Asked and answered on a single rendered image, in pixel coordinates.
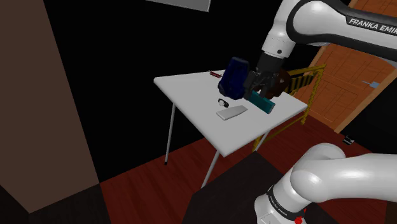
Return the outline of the dark robot stand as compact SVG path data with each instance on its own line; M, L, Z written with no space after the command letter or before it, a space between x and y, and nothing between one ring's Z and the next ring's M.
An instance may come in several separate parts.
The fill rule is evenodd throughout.
M255 199L282 178L254 152L194 193L181 224L257 224Z

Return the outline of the orange wooden door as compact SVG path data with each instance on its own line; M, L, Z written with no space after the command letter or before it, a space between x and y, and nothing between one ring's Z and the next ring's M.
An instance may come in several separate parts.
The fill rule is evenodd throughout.
M367 53L330 44L312 64L325 64L308 114L340 133L395 78L397 68Z

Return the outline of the grey flat remote control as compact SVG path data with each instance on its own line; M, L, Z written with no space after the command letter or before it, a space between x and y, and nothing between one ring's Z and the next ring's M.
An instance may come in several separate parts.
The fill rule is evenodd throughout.
M223 109L221 111L217 111L216 114L222 119L222 120L229 120L235 116L238 116L242 113L247 111L247 108L243 105L240 106L234 106L234 107L229 107L226 109Z

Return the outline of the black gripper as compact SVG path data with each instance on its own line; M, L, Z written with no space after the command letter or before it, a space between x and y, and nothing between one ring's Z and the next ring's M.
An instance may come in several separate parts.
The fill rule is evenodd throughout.
M284 63L284 59L262 52L256 66L256 72L250 71L244 81L245 100L249 100L255 83L260 83L260 97L269 98L277 74Z

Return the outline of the brown rounded object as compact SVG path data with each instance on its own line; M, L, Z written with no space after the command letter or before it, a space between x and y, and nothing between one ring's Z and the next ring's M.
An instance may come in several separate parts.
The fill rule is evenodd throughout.
M274 86L268 91L267 99L272 99L274 97L279 97L281 93L289 86L291 76L289 73L280 68L278 76L275 80Z

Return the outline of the white table with metal legs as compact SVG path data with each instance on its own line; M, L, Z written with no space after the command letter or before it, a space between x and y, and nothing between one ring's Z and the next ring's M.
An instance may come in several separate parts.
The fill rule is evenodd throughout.
M270 114L245 99L228 99L231 107L243 105L247 111L223 121L216 114L221 110L218 99L223 97L218 91L218 82L219 79L208 72L154 79L154 84L173 103L172 107L178 108L216 148L203 185L206 185L220 155L226 157L257 137L265 139L272 129L307 108L305 103L284 92L272 100L275 107Z

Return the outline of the grey wall picture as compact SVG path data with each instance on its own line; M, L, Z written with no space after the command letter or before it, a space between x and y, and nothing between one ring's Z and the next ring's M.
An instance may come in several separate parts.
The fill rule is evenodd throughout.
M208 12L212 0L147 0L154 3Z

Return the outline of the dark blue backpack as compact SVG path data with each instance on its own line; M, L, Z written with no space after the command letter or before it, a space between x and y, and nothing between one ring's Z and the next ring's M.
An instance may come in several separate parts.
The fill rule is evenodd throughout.
M233 100L243 98L245 93L244 82L249 73L249 62L238 57L232 57L218 83L221 95Z

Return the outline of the teal box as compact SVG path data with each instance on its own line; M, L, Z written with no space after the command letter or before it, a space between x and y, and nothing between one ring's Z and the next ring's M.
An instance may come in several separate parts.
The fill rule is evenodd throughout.
M261 109L266 114L270 114L274 109L275 103L267 98L260 97L258 92L252 91L249 102L254 104L257 108Z

